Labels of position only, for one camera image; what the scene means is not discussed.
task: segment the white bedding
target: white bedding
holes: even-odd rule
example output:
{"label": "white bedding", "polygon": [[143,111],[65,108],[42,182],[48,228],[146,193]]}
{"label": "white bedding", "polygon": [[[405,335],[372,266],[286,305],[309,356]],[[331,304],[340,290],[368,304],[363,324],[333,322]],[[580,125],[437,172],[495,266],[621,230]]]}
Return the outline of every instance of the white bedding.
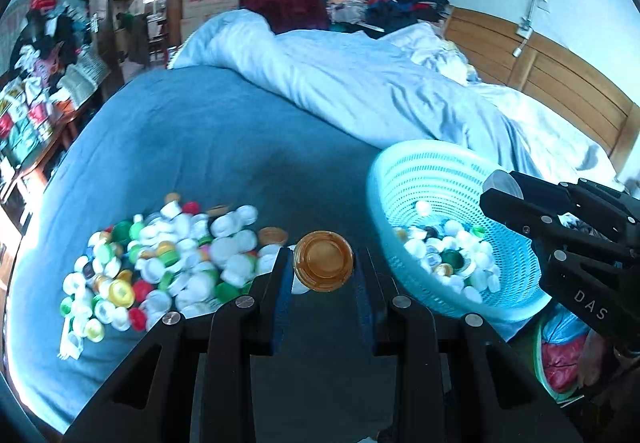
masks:
{"label": "white bedding", "polygon": [[612,184],[605,152],[539,102],[503,86],[461,85],[465,60],[428,24],[380,40],[318,30],[273,35],[263,17],[236,10],[205,23],[170,68],[231,68],[380,149],[433,138],[547,181]]}

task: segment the door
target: door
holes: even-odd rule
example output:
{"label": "door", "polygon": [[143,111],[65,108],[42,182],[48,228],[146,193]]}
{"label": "door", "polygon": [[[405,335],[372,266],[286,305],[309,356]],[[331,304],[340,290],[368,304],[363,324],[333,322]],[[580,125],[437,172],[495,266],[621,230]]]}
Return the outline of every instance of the door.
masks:
{"label": "door", "polygon": [[118,63],[116,36],[113,29],[112,0],[89,0],[92,18],[94,44],[98,54],[111,69],[111,73],[100,85],[102,100],[106,102],[117,90],[124,86],[122,70]]}

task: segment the headboard panel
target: headboard panel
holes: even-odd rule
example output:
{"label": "headboard panel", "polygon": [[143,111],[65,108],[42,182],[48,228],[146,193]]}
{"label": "headboard panel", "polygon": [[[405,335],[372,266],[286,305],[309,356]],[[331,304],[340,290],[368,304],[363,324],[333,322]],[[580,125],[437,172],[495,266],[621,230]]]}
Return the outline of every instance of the headboard panel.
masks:
{"label": "headboard panel", "polygon": [[613,82],[552,40],[533,33],[522,54],[516,24],[456,8],[446,38],[455,42],[483,81],[522,91],[598,142],[620,170],[640,131],[640,108]]}

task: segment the maroon cloth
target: maroon cloth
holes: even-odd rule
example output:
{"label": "maroon cloth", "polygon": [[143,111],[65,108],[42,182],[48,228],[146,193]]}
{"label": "maroon cloth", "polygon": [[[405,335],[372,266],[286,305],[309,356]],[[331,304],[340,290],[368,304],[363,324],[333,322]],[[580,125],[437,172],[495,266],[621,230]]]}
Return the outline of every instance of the maroon cloth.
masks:
{"label": "maroon cloth", "polygon": [[542,367],[545,378],[556,393],[564,393],[578,376],[578,359],[582,354],[587,334],[566,344],[542,343]]}
{"label": "maroon cloth", "polygon": [[263,16],[276,34],[329,29],[322,0],[240,0],[240,6]]}

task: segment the orange bottle cap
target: orange bottle cap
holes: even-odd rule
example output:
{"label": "orange bottle cap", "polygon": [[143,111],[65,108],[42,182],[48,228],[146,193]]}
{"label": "orange bottle cap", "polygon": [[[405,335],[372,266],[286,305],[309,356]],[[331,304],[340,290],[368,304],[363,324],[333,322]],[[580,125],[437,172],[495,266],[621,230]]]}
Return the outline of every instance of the orange bottle cap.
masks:
{"label": "orange bottle cap", "polygon": [[353,272],[351,246],[335,232],[308,233],[296,245],[293,259],[300,282],[315,291],[334,291]]}

